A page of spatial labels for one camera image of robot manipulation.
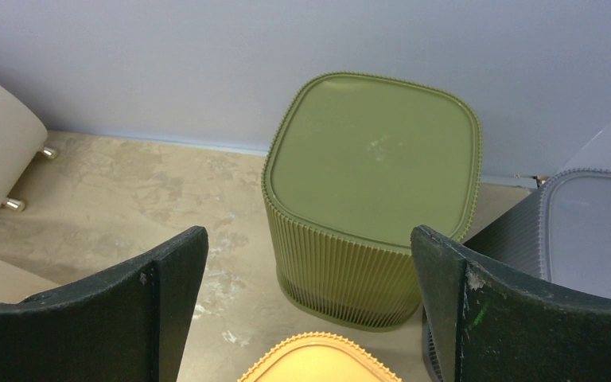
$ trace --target green lid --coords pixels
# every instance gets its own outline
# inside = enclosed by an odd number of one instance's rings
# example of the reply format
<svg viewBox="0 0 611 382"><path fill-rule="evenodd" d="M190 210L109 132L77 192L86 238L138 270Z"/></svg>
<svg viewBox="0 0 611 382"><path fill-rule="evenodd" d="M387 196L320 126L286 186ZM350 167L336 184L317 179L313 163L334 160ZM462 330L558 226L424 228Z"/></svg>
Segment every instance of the green lid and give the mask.
<svg viewBox="0 0 611 382"><path fill-rule="evenodd" d="M479 123L458 98L334 73L298 93L263 180L269 202L302 224L408 249L422 224L464 239L480 171Z"/></svg>

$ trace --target metal leg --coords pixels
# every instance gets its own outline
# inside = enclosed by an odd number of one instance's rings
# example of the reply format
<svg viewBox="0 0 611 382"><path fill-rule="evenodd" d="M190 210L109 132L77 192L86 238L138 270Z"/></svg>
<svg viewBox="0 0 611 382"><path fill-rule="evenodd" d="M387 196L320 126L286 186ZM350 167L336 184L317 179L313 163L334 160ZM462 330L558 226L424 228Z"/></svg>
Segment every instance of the metal leg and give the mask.
<svg viewBox="0 0 611 382"><path fill-rule="evenodd" d="M50 147L43 146L39 153L43 154L47 159L55 159L57 158L57 150L51 149Z"/></svg>
<svg viewBox="0 0 611 382"><path fill-rule="evenodd" d="M7 209L11 209L15 212L22 212L25 209L27 204L24 201L19 201L17 199L6 199L6 202L3 203L3 206Z"/></svg>

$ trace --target concrete floor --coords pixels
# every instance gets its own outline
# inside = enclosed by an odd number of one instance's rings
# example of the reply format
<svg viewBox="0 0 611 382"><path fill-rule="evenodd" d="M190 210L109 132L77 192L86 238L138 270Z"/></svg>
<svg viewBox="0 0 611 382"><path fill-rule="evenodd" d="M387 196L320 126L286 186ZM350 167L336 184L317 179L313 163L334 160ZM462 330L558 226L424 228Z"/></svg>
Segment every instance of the concrete floor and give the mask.
<svg viewBox="0 0 611 382"><path fill-rule="evenodd" d="M405 381L428 381L421 317L367 333L303 313L282 295L260 189L263 158L51 132L60 157L36 158L0 210L0 260L70 283L138 255L192 225L210 251L179 381L236 380L271 347L303 332L347 337ZM482 185L472 234L527 195Z"/></svg>

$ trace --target green stool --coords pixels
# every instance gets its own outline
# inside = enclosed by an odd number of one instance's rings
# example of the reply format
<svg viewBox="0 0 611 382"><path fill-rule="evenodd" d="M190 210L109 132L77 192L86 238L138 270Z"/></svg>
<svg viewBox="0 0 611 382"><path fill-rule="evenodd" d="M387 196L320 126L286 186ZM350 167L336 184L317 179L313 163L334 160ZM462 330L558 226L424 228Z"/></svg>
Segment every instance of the green stool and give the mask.
<svg viewBox="0 0 611 382"><path fill-rule="evenodd" d="M421 302L411 229L462 241L480 173L479 122L455 96L353 73L310 81L263 171L282 291L342 325L403 324Z"/></svg>

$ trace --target yellow cushion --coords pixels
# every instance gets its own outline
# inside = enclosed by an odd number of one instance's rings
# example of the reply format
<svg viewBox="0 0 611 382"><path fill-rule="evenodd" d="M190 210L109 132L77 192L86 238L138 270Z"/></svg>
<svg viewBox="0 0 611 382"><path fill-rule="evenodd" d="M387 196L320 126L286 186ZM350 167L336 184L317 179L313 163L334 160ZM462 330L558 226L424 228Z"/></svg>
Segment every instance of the yellow cushion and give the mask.
<svg viewBox="0 0 611 382"><path fill-rule="evenodd" d="M239 382L401 381L354 342L331 333L304 333L275 346Z"/></svg>

